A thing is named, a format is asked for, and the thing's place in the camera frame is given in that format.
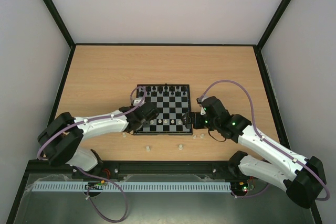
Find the wooden table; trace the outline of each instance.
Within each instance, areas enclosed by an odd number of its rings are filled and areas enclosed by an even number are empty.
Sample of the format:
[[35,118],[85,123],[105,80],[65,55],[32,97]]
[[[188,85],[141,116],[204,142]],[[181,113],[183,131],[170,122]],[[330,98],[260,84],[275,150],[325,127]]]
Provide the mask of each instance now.
[[[61,96],[57,115],[105,114],[130,105],[129,95],[137,84],[186,83],[191,88],[192,111],[199,111],[196,98],[217,80],[234,80],[250,93],[257,126],[278,141],[264,86],[252,47],[221,46],[77,46]],[[243,91],[230,83],[214,86],[208,95],[219,98],[232,114],[251,120]],[[133,136],[121,133],[98,136],[81,143],[103,160],[119,161],[220,161],[237,150],[260,158],[251,150],[227,140],[213,140],[204,130],[197,136]],[[219,134],[213,134],[221,140]]]

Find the black metal frame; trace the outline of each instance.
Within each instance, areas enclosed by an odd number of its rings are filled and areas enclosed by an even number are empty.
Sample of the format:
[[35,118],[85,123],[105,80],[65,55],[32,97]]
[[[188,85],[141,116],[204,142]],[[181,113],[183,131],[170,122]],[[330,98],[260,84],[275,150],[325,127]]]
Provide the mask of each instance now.
[[[279,108],[277,105],[277,101],[272,89],[272,85],[269,79],[268,72],[266,70],[265,62],[261,54],[261,50],[265,45],[266,41],[270,37],[272,31],[274,30],[276,24],[279,22],[281,16],[283,15],[284,11],[286,10],[287,6],[289,5],[291,0],[282,0],[279,7],[277,8],[273,18],[271,19],[269,25],[267,26],[263,36],[261,37],[258,45],[240,45],[240,44],[135,44],[135,43],[117,43],[117,44],[109,44],[109,43],[74,43],[70,33],[68,32],[64,22],[62,21],[55,5],[53,4],[52,0],[43,0],[49,9],[51,15],[53,16],[56,24],[58,25],[60,31],[62,32],[65,40],[67,41],[71,52],[68,58],[68,62],[66,64],[66,68],[64,70],[64,74],[61,80],[61,84],[59,86],[55,103],[53,109],[51,111],[51,115],[49,118],[49,123],[55,118],[56,111],[58,108],[58,104],[62,95],[62,91],[66,82],[67,74],[70,69],[71,61],[74,56],[76,45],[99,45],[99,46],[250,46],[253,47],[255,52],[255,57],[258,63],[258,67],[260,70],[260,75],[263,80],[263,84],[265,87],[265,92],[267,95],[267,99],[269,102],[269,106],[272,112],[272,117],[276,126],[276,130],[279,136],[280,143],[287,148],[290,148],[289,142],[286,136],[285,128],[280,116]],[[227,161],[217,161],[217,162],[111,162],[107,161],[111,165],[111,169],[113,167],[118,168],[119,175],[122,174],[148,174],[148,173],[165,173],[165,174],[206,174],[212,175],[214,178],[223,179],[226,178],[227,180],[232,180],[234,182],[234,178],[230,177],[228,172],[221,171],[213,173],[213,169],[219,171],[220,167],[227,166]],[[29,161],[26,171],[23,175],[23,179],[19,186],[17,195],[15,197],[11,212],[8,217],[7,223],[13,223],[15,220],[15,216],[20,204],[20,199],[23,195],[24,189],[26,187],[26,183],[28,180],[28,176],[30,173],[71,173],[72,168],[68,165],[64,165],[62,167],[53,168],[50,167],[47,162],[44,161]],[[316,207],[316,204],[313,204],[311,207],[312,215],[315,220],[315,223],[320,224],[322,223],[320,214]]]

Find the white enclosure wall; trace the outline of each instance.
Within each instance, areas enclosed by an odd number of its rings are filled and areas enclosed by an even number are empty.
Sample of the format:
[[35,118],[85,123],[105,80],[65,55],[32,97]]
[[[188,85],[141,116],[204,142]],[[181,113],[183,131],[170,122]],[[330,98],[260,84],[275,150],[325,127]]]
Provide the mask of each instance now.
[[256,44],[281,0],[53,0],[83,42]]
[[323,161],[331,190],[317,201],[323,223],[336,220],[335,13],[335,0],[292,0],[263,49],[291,147]]
[[45,128],[69,47],[42,0],[0,0],[0,223]]

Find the chessboard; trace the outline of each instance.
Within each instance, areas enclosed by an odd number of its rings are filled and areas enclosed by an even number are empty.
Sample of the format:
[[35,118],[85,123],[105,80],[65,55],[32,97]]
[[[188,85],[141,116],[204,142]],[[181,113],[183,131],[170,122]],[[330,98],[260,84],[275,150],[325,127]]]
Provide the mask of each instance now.
[[190,88],[187,84],[138,84],[146,91],[137,91],[137,98],[144,96],[145,101],[152,102],[160,111],[155,120],[145,122],[134,131],[134,135],[192,135],[193,130],[187,129],[182,116],[191,112]]

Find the robotic arm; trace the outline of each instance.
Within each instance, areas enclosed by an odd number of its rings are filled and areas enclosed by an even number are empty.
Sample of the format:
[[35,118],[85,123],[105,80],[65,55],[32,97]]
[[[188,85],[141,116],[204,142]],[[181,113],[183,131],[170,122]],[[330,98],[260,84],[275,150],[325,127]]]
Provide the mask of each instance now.
[[39,152],[44,152],[44,159],[51,166],[69,164],[98,175],[102,170],[102,160],[94,150],[80,147],[80,142],[111,132],[129,133],[158,114],[159,110],[153,103],[143,103],[140,99],[134,100],[131,107],[121,107],[105,115],[73,118],[69,112],[62,113],[38,137],[42,146]]
[[[219,82],[230,82],[244,90],[250,101],[253,124],[242,115],[230,114],[216,97],[205,97],[206,92]],[[61,114],[38,137],[41,145],[38,158],[47,159],[51,166],[69,164],[89,175],[99,175],[103,168],[102,160],[94,150],[80,147],[80,142],[110,132],[131,132],[145,121],[155,119],[159,110],[153,103],[143,101],[144,97],[135,100],[132,106],[88,118],[73,118],[68,112]],[[248,147],[267,160],[260,161],[238,151],[229,160],[229,171],[235,177],[244,174],[262,179],[285,191],[303,208],[310,208],[315,200],[329,199],[322,162],[314,156],[307,159],[285,148],[257,129],[251,98],[240,84],[230,80],[217,81],[197,102],[201,111],[188,112],[182,118],[187,128],[216,130],[222,137]],[[326,197],[317,198],[323,188]]]
[[326,184],[323,164],[318,158],[313,156],[307,159],[285,148],[266,136],[245,117],[229,114],[216,97],[204,97],[199,104],[201,112],[190,112],[185,116],[186,127],[193,125],[195,129],[216,130],[224,138],[248,147],[267,160],[260,161],[238,151],[229,160],[229,169],[234,176],[244,174],[262,179],[285,191],[299,206],[311,207],[322,191],[323,184]]

